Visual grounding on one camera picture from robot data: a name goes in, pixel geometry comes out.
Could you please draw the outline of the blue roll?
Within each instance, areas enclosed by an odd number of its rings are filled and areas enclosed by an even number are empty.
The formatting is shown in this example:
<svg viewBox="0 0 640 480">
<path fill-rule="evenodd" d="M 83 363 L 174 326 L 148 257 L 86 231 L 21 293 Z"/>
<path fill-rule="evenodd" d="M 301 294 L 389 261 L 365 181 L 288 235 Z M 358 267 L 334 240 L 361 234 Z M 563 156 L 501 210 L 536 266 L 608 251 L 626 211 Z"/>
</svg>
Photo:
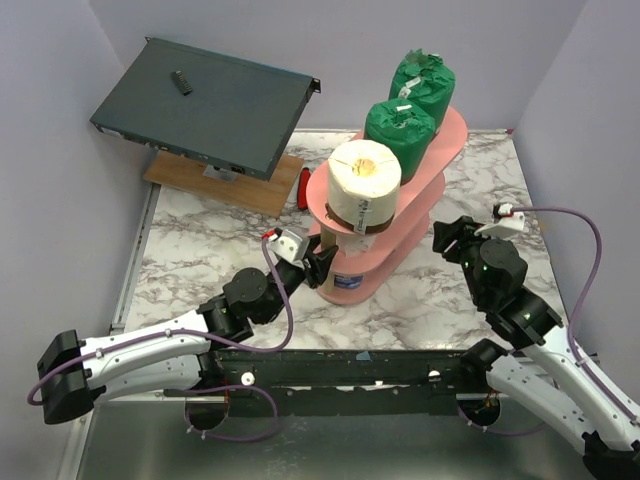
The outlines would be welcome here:
<svg viewBox="0 0 640 480">
<path fill-rule="evenodd" d="M 333 285 L 335 288 L 340 288 L 344 290 L 354 290 L 358 289 L 364 280 L 364 275 L 344 275 L 344 274 L 333 274 Z"/>
</svg>

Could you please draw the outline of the pink three-tier shelf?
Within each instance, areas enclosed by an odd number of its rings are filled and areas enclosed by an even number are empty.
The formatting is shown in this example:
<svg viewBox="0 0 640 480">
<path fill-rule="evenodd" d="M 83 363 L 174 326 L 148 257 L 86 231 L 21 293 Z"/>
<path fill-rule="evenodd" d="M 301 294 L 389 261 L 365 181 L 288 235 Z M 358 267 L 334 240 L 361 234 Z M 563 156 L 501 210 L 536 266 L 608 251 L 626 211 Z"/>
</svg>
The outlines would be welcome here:
<svg viewBox="0 0 640 480">
<path fill-rule="evenodd" d="M 330 277 L 317 293 L 338 305 L 355 305 L 371 297 L 418 246 L 429 229 L 429 213 L 445 190 L 444 169 L 461 152 L 468 135 L 463 117 L 453 108 L 445 115 L 439 133 L 428 146 L 413 179 L 400 187 L 395 217 L 390 226 L 376 235 L 367 253 L 346 258 L 335 256 Z M 322 235 L 327 243 L 336 243 L 338 235 L 358 235 L 328 217 L 328 165 L 322 163 L 312 173 L 307 186 L 309 212 L 313 217 L 310 234 Z M 364 275 L 358 289 L 335 288 L 333 274 Z"/>
</svg>

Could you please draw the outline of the white floral paper towel roll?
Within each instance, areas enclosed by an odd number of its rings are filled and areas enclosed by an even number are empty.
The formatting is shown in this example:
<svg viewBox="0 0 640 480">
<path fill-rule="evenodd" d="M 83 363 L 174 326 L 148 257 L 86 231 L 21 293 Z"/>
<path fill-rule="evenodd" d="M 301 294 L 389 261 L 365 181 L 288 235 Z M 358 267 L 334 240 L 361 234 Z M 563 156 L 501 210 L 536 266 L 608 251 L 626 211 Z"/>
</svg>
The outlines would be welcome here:
<svg viewBox="0 0 640 480">
<path fill-rule="evenodd" d="M 336 244 L 340 252 L 346 257 L 354 257 L 371 250 L 376 235 L 338 235 Z"/>
</svg>

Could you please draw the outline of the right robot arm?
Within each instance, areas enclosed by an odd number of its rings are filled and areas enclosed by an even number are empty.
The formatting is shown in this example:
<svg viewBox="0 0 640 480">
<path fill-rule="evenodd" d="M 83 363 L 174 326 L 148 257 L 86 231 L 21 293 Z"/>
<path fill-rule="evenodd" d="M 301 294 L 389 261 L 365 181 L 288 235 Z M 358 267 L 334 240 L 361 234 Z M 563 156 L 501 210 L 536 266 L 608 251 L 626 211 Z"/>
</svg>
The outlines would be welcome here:
<svg viewBox="0 0 640 480">
<path fill-rule="evenodd" d="M 525 284 L 528 272 L 508 235 L 524 218 L 492 225 L 468 216 L 435 222 L 433 250 L 461 266 L 473 304 L 509 350 L 484 339 L 467 353 L 460 379 L 469 390 L 506 394 L 552 427 L 596 479 L 639 476 L 639 406 L 574 342 L 568 326 Z"/>
</svg>

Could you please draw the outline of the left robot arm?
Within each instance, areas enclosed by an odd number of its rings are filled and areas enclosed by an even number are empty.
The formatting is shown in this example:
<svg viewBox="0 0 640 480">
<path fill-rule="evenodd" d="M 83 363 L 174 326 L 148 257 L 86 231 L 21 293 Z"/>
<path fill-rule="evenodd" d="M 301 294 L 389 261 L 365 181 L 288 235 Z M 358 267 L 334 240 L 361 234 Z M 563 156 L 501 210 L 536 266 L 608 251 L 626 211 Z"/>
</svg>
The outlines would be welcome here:
<svg viewBox="0 0 640 480">
<path fill-rule="evenodd" d="M 210 353 L 247 350 L 253 329 L 280 314 L 294 321 L 291 297 L 303 284 L 315 289 L 329 275 L 337 246 L 319 249 L 318 236 L 300 244 L 263 240 L 269 270 L 239 270 L 219 295 L 198 308 L 125 334 L 82 339 L 74 330 L 57 334 L 36 364 L 38 383 L 27 402 L 41 408 L 48 425 L 75 420 L 100 400 L 152 390 L 214 393 L 220 368 Z"/>
</svg>

